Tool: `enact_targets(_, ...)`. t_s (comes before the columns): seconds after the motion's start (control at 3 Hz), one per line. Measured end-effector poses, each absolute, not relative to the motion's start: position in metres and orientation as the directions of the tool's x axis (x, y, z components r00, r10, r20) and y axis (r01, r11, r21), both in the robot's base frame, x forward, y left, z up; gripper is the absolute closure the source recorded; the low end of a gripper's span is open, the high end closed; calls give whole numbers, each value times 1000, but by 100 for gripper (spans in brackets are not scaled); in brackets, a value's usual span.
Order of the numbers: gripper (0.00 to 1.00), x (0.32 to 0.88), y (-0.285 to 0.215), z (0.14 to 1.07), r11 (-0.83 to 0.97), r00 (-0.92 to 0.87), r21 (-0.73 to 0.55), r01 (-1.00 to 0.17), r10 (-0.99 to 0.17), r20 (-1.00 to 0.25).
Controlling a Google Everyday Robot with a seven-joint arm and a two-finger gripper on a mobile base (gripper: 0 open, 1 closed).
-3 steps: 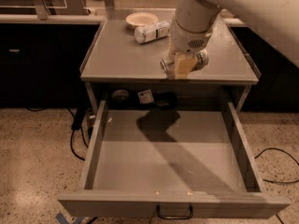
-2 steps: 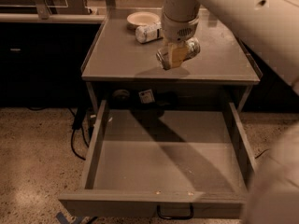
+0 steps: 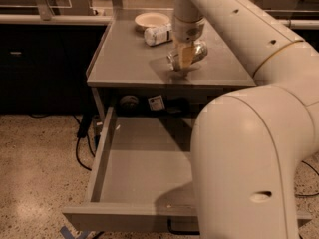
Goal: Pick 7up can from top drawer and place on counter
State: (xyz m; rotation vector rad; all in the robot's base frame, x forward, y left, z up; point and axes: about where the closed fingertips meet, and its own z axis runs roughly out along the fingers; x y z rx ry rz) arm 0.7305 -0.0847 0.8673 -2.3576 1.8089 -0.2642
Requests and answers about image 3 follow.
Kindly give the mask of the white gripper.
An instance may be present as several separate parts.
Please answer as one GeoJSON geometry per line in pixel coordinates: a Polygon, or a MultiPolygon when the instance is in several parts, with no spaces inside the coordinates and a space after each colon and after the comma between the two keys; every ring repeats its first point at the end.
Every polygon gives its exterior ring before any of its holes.
{"type": "Polygon", "coordinates": [[[203,17],[172,17],[173,68],[175,70],[183,70],[191,65],[195,54],[194,41],[201,37],[204,23],[203,17]]]}

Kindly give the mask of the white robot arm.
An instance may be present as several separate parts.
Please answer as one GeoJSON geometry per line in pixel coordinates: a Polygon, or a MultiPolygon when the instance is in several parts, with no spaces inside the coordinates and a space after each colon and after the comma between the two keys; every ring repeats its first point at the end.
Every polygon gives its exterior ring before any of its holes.
{"type": "Polygon", "coordinates": [[[175,0],[180,44],[203,22],[256,85],[214,99],[193,125],[200,239],[299,239],[294,175],[319,149],[318,53],[249,0],[175,0]]]}

